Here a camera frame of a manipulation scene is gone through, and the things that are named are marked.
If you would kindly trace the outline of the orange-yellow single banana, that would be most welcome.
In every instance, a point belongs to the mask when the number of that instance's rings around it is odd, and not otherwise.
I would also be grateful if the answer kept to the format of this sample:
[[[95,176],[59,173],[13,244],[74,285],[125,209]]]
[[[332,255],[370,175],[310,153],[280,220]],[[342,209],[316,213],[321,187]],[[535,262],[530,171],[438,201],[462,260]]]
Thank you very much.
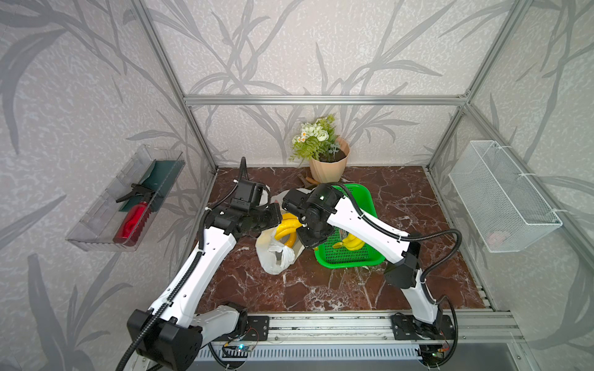
[[[282,222],[276,228],[274,238],[287,247],[293,248],[297,241],[296,230],[301,226],[302,224],[299,222],[297,216],[291,213],[284,213],[282,215]]]

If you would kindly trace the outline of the white printed plastic bag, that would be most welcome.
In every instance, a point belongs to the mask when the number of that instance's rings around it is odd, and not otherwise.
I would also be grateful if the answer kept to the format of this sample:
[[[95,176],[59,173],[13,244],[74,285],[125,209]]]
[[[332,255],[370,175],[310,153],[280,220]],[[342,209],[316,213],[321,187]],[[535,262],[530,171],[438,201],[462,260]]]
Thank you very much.
[[[279,275],[294,264],[305,247],[299,239],[289,247],[289,237],[275,239],[276,228],[265,230],[258,236],[255,249],[263,270],[270,275]]]

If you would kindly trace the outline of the yellow banana bunch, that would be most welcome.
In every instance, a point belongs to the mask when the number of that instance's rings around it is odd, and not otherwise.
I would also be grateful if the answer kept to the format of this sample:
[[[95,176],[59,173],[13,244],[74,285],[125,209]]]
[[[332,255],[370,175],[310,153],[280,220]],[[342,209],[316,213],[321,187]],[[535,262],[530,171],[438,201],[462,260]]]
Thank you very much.
[[[365,242],[358,237],[349,233],[348,236],[340,242],[333,245],[333,249],[345,248],[349,251],[361,250],[365,246]]]

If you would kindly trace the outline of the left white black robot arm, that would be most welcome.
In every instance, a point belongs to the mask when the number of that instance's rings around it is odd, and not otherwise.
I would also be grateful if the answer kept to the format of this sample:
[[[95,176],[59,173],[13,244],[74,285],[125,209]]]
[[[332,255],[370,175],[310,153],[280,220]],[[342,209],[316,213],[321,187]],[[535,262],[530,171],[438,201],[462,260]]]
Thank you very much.
[[[200,220],[198,243],[181,270],[148,310],[128,319],[131,345],[117,365],[124,370],[134,353],[171,370],[186,370],[199,351],[223,335],[242,335],[246,315],[237,305],[221,305],[204,315],[196,308],[226,256],[250,233],[277,227],[280,206],[219,205]]]

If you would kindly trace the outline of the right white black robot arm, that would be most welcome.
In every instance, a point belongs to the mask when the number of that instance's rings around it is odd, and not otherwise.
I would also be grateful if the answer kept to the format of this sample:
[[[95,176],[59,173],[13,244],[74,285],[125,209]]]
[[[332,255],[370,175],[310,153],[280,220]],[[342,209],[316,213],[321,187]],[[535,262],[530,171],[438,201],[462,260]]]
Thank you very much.
[[[449,299],[446,295],[435,299],[426,278],[459,250],[462,242],[459,230],[443,230],[425,236],[397,230],[363,211],[343,183],[320,184],[310,193],[289,190],[283,198],[282,208],[302,222],[297,235],[306,248],[325,243],[339,228],[381,253],[388,262],[385,281],[399,288],[407,299],[412,315],[406,318],[405,323],[418,337],[438,339],[456,335],[456,325],[447,322],[440,308],[441,303]],[[453,249],[438,262],[422,269],[419,263],[420,243],[447,234],[456,237]]]

